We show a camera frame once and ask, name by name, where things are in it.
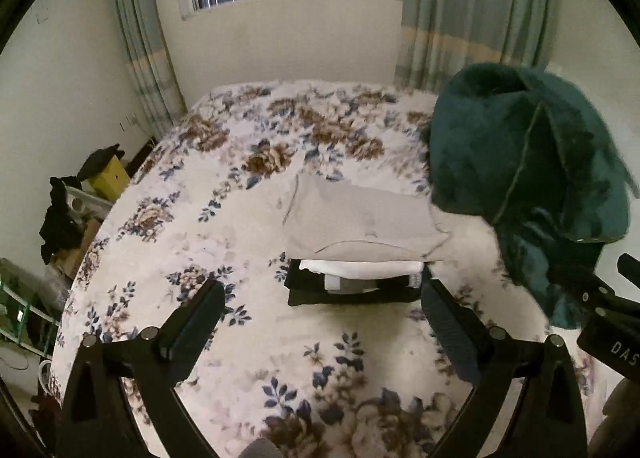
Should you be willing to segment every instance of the black clamp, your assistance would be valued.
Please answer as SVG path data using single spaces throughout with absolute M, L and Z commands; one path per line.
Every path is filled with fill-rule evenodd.
M 223 286 L 206 281 L 162 328 L 131 341 L 87 335 L 78 349 L 62 406 L 58 457 L 149 458 L 121 377 L 133 378 L 146 412 L 172 457 L 218 458 L 175 393 L 200 356 L 225 307 Z
M 640 262 L 628 253 L 618 258 L 618 272 L 640 287 Z M 581 266 L 558 265 L 548 277 L 586 311 L 578 346 L 640 384 L 640 304 L 617 297 L 612 287 Z
M 494 458 L 585 458 L 587 434 L 571 356 L 559 335 L 544 343 L 487 329 L 440 281 L 422 288 L 422 309 L 457 375 L 474 385 L 430 458 L 475 458 L 514 378 L 520 397 Z
M 134 340 L 114 343 L 86 336 L 66 388 L 58 458 L 153 456 L 133 418 L 121 377 L 136 381 L 169 456 L 218 458 L 174 387 L 189 376 L 224 306 L 223 286 L 207 281 L 160 329 L 147 327 Z M 430 274 L 422 283 L 422 307 L 460 377 L 474 384 L 430 458 L 475 458 L 511 380 L 518 377 L 524 378 L 520 399 L 492 456 L 585 458 L 580 392 L 561 337 L 535 343 L 514 340 L 500 327 L 487 329 Z

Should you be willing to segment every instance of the green fleece jacket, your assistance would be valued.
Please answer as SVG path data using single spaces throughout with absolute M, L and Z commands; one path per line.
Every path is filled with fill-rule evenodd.
M 442 90 L 422 139 L 433 202 L 492 224 L 514 283 L 552 324 L 577 327 L 579 309 L 546 272 L 594 264 L 596 244 L 626 234 L 627 184 L 638 195 L 593 105 L 542 70 L 472 64 Z

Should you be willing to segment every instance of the light blue curtain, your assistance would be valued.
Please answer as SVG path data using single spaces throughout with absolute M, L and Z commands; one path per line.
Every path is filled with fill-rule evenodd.
M 402 0 L 396 85 L 438 92 L 472 62 L 545 67 L 556 0 Z
M 127 67 L 156 139 L 178 123 L 186 108 L 164 44 L 156 0 L 115 0 Z

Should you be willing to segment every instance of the folded clothes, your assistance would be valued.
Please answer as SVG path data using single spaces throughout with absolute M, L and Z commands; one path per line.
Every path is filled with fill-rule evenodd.
M 427 197 L 298 175 L 283 221 L 287 256 L 325 261 L 425 261 L 447 239 Z
M 324 273 L 345 279 L 386 279 L 412 273 L 422 273 L 422 261 L 380 261 L 364 263 L 360 261 L 326 261 L 324 259 L 303 259 L 300 270 Z
M 422 274 L 416 284 L 413 276 L 390 277 L 378 279 L 377 290 L 363 293 L 332 293 L 326 287 L 326 276 L 300 269 L 300 260 L 292 259 L 284 286 L 289 288 L 289 306 L 300 304 L 377 304 L 377 303 L 409 303 L 420 299 L 420 287 L 426 279 L 431 279 L 429 266 L 424 265 Z

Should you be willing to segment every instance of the black folded clothing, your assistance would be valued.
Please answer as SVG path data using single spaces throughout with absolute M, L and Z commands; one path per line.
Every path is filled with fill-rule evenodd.
M 332 294 L 324 289 L 324 274 L 300 270 L 300 260 L 292 259 L 284 286 L 289 288 L 289 306 L 301 304 L 378 304 L 411 303 L 420 299 L 422 283 L 431 279 L 431 272 L 425 264 L 419 287 L 409 286 L 409 276 L 390 277 L 375 280 L 373 290 L 366 293 Z

